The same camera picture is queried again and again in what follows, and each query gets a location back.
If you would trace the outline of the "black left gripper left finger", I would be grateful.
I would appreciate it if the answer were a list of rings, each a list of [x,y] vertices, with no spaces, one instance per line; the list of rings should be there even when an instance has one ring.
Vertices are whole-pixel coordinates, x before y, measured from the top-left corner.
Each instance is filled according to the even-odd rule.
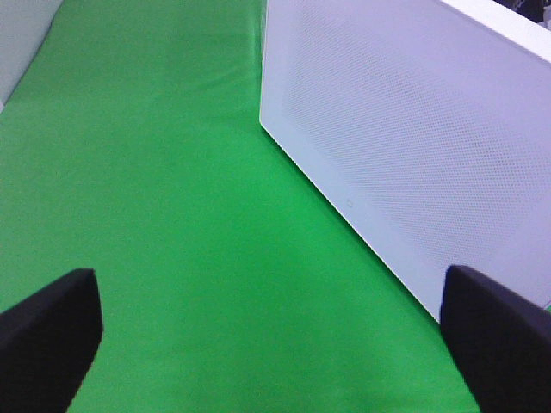
[[[1,411],[66,412],[102,340],[96,273],[74,269],[1,313]]]

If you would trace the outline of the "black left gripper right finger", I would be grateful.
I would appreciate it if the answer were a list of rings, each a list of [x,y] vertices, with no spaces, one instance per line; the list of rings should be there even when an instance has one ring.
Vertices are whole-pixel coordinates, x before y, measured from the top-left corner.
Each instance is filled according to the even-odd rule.
[[[481,272],[446,271],[440,332],[483,412],[550,410],[550,314]]]

